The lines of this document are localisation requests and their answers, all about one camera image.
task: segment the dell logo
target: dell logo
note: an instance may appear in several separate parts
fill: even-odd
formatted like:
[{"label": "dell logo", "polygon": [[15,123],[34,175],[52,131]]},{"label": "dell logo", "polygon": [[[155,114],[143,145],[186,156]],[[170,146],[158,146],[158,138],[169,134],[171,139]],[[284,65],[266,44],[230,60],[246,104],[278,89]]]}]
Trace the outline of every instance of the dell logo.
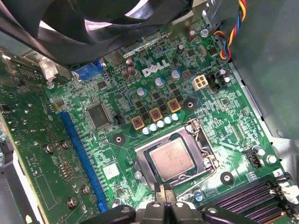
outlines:
[{"label": "dell logo", "polygon": [[158,62],[156,65],[152,65],[149,69],[143,69],[142,73],[144,77],[148,77],[151,75],[151,73],[156,73],[159,70],[162,70],[168,66],[170,66],[169,63],[167,63],[165,60],[162,60],[162,65]]}]

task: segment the green circuit board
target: green circuit board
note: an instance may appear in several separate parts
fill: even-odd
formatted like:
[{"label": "green circuit board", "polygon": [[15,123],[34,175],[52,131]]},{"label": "green circuit board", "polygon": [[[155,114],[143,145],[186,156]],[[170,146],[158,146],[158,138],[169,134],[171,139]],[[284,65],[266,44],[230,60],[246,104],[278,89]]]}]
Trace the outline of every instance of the green circuit board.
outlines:
[{"label": "green circuit board", "polygon": [[[2,111],[3,120],[21,166],[36,193],[45,222],[75,224],[100,213],[94,192],[87,196],[82,193],[81,187],[90,186],[90,183],[73,146],[67,150],[60,146],[62,140],[69,140],[58,116],[60,112],[69,113],[105,193],[108,208],[116,197],[121,199],[122,204],[134,208],[142,201],[154,200],[153,191],[134,177],[135,149],[182,127],[190,119],[199,120],[220,167],[215,175],[196,188],[201,191],[203,201],[194,200],[192,193],[195,189],[178,200],[201,206],[282,169],[278,158],[274,164],[267,162],[268,155],[275,155],[271,143],[229,66],[219,64],[219,56],[214,53],[215,50],[219,52],[217,42],[213,37],[200,36],[205,27],[203,20],[192,24],[196,32],[192,42],[188,42],[186,36],[170,41],[166,28],[162,28],[120,49],[121,54],[131,56],[135,64],[137,74],[128,79],[120,74],[126,68],[125,61],[115,66],[105,61],[104,72],[90,80],[81,81],[74,73],[71,82],[56,84],[49,90],[39,71],[12,61],[12,68],[16,71],[12,75],[2,59],[0,103],[9,106],[9,111]],[[182,54],[177,52],[179,44],[185,47]],[[143,69],[157,63],[162,65],[162,61],[168,66],[144,77]],[[171,77],[174,69],[182,72],[179,80]],[[196,76],[208,77],[220,69],[231,74],[227,86],[216,91],[210,86],[194,90],[192,80]],[[156,86],[157,77],[165,80],[164,87]],[[15,78],[25,84],[16,83]],[[139,87],[146,90],[144,97],[137,94]],[[159,107],[163,117],[171,116],[167,102],[174,98],[178,99],[181,107],[176,112],[179,115],[177,121],[150,135],[144,135],[142,129],[134,129],[131,119],[136,116],[141,116],[146,126],[155,123],[149,115],[153,108]],[[95,128],[99,123],[92,121],[88,113],[93,107],[101,111],[95,116],[101,124],[99,128]],[[116,140],[120,134],[125,139],[121,145]],[[44,146],[47,144],[55,144],[53,154],[45,153]],[[259,156],[261,168],[252,166],[244,154],[246,149],[255,145],[265,150],[265,155]],[[64,176],[62,166],[67,166],[67,176]],[[234,176],[233,184],[221,183],[220,175],[225,171]],[[184,192],[202,178],[199,176],[176,187],[176,194]],[[70,210],[67,200],[72,196],[78,199],[78,206]]]}]

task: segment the cpu socket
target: cpu socket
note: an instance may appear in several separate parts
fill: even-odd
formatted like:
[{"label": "cpu socket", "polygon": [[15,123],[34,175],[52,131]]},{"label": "cpu socket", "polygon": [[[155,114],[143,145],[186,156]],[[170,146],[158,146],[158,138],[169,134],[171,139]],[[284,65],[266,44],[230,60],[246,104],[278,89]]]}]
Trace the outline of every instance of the cpu socket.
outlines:
[{"label": "cpu socket", "polygon": [[210,172],[207,160],[217,161],[215,157],[210,160],[214,154],[196,119],[137,148],[135,152],[135,170],[142,172],[140,181],[151,189],[154,189],[154,183],[178,186]]}]

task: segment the colorful wires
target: colorful wires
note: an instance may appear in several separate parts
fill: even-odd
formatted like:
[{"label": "colorful wires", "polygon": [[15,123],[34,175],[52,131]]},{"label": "colorful wires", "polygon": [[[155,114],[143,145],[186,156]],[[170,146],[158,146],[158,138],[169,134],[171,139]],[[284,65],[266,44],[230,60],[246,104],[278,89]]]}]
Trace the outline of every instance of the colorful wires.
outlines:
[{"label": "colorful wires", "polygon": [[223,48],[220,52],[220,58],[226,62],[231,59],[231,52],[230,52],[229,46],[232,44],[233,39],[235,38],[236,34],[238,33],[238,31],[241,27],[241,24],[246,17],[246,9],[247,9],[246,0],[238,0],[238,1],[239,1],[239,14],[238,14],[238,18],[237,18],[237,23],[235,24],[229,37],[225,38],[225,34],[221,30],[217,30],[214,32],[214,35],[219,35],[221,40],[223,41]]}]

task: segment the cooling fan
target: cooling fan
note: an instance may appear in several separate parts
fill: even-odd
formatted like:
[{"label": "cooling fan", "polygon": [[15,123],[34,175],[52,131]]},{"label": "cooling fan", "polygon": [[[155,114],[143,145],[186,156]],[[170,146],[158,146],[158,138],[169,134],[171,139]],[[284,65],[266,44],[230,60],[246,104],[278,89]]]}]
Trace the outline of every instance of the cooling fan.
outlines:
[{"label": "cooling fan", "polygon": [[70,66],[94,61],[188,13],[193,0],[1,0],[3,32]]}]

